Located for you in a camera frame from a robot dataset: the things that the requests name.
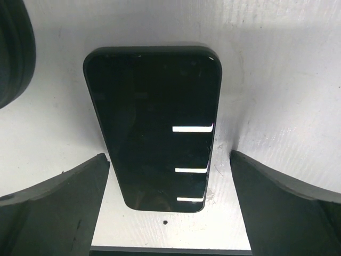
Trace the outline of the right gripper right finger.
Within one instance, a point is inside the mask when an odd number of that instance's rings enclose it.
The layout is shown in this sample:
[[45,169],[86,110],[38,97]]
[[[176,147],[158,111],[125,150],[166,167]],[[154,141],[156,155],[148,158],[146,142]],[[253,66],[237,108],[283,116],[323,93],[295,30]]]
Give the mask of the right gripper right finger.
[[231,151],[230,165],[253,255],[340,255],[340,194]]

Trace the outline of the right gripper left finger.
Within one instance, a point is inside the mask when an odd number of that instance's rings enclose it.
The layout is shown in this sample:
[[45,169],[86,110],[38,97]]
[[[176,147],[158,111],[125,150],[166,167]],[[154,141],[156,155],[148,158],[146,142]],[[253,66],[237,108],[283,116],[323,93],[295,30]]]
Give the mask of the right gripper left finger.
[[89,255],[107,184],[104,153],[1,197],[1,255]]

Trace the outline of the black phone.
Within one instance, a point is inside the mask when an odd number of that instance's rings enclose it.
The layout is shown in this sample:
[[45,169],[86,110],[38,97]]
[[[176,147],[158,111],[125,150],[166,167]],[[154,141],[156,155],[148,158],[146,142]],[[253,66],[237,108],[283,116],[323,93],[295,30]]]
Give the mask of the black phone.
[[125,204],[205,205],[222,66],[204,46],[101,47],[83,72]]

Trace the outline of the black round stand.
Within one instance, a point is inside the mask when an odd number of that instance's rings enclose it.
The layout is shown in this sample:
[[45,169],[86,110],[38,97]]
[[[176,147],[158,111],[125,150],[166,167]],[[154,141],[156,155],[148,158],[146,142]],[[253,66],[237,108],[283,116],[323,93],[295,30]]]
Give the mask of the black round stand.
[[26,90],[35,64],[35,36],[24,1],[1,1],[1,108]]

